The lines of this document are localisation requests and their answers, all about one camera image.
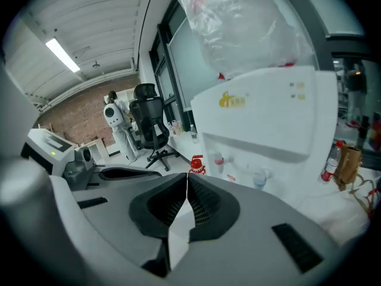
clear plastic bag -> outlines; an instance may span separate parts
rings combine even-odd
[[[273,0],[179,0],[206,61],[230,79],[313,54]]]

brown paper bag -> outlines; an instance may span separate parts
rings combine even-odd
[[[340,191],[345,190],[346,184],[356,180],[357,170],[361,164],[361,150],[353,145],[344,145],[341,149],[341,159],[335,172],[336,183]]]

fluorescent light fixture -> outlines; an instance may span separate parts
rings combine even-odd
[[[53,38],[51,41],[46,43],[46,46],[57,56],[66,67],[68,67],[71,71],[76,72],[79,71],[79,67],[77,64],[67,55],[65,50],[61,47],[58,41]]]

office chair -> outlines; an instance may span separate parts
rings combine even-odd
[[[163,98],[157,96],[155,85],[152,83],[143,83],[136,86],[134,98],[135,100],[130,103],[130,111],[140,132],[140,140],[134,140],[134,142],[137,149],[145,148],[156,152],[155,155],[147,158],[149,164],[146,166],[146,169],[159,160],[164,165],[165,171],[168,172],[169,167],[163,158],[172,155],[178,157],[179,153],[168,153],[167,150],[159,152],[160,148],[168,144],[169,139],[169,130],[163,122]],[[162,134],[157,136],[155,125],[158,125]]]

yellow printed symbol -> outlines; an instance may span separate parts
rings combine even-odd
[[[245,104],[246,102],[244,97],[229,95],[227,91],[223,93],[222,99],[220,99],[220,107],[222,108],[244,107]]]

